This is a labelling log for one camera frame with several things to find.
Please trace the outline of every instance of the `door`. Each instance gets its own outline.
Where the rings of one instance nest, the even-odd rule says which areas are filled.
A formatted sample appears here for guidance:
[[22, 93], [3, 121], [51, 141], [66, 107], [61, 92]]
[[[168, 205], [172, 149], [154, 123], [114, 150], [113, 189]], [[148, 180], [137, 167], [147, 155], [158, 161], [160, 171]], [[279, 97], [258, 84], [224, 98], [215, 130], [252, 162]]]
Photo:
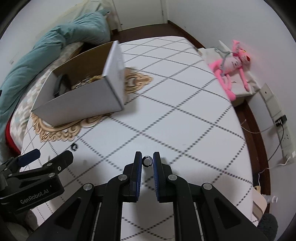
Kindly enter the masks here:
[[122, 30], [164, 23], [161, 0], [113, 0]]

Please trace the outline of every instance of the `cardboard box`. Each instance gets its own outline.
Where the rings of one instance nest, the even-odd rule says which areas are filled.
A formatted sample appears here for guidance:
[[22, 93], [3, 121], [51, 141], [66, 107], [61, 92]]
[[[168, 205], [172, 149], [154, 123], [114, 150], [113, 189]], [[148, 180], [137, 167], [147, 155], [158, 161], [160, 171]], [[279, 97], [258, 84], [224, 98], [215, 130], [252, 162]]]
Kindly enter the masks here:
[[[54, 98], [57, 77], [67, 74], [71, 85], [87, 76], [101, 80]], [[32, 112], [52, 126], [123, 110], [124, 64], [118, 41], [90, 49], [53, 70], [37, 96]]]

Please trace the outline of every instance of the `table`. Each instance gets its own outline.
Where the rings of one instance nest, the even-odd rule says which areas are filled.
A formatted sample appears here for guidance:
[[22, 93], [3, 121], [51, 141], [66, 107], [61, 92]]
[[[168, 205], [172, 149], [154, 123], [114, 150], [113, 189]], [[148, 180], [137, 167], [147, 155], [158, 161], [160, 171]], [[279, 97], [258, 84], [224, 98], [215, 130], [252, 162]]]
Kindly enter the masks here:
[[[106, 183], [143, 156], [160, 152], [163, 163], [188, 182], [212, 183], [249, 219], [252, 216], [252, 171], [236, 113], [195, 48], [182, 37], [140, 39], [121, 44], [125, 65], [153, 80], [128, 95], [125, 109], [90, 128], [73, 141], [41, 142], [30, 118], [22, 153], [40, 149], [38, 168], [64, 150], [74, 161], [59, 176], [65, 192], [33, 209], [44, 222], [84, 183]], [[137, 203], [124, 203], [122, 240], [172, 240], [173, 207], [156, 200], [153, 168], [143, 168]]]

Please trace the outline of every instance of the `pink panther plush toy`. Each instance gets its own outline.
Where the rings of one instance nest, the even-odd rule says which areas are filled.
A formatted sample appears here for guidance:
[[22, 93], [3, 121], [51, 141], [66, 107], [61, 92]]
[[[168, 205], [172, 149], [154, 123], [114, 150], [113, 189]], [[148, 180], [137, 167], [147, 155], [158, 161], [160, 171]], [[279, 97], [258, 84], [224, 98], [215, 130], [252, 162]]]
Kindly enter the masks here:
[[[246, 91], [250, 91], [247, 80], [244, 76], [243, 64], [250, 64], [250, 57], [247, 52], [239, 47], [239, 41], [233, 40], [232, 55], [225, 57], [224, 59], [218, 59], [209, 64], [209, 67], [213, 71], [216, 78], [219, 80], [222, 88], [225, 90], [227, 96], [231, 101], [236, 99], [235, 94], [231, 91], [231, 78], [229, 73], [238, 69], [239, 75], [242, 79]], [[226, 83], [223, 80], [223, 76], [226, 75]]]

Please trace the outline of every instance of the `teal comforter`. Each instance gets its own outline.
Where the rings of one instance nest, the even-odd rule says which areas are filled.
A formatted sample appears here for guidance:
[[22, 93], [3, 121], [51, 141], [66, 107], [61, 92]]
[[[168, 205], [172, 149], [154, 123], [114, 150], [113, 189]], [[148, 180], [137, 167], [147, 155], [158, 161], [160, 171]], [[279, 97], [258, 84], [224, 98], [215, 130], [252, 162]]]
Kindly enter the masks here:
[[87, 42], [99, 45], [110, 41], [110, 30], [103, 16], [104, 11], [88, 13], [71, 23], [56, 26], [46, 33], [6, 76], [0, 96], [0, 162], [10, 157], [5, 141], [5, 127], [31, 80], [56, 60], [61, 49], [70, 43]]

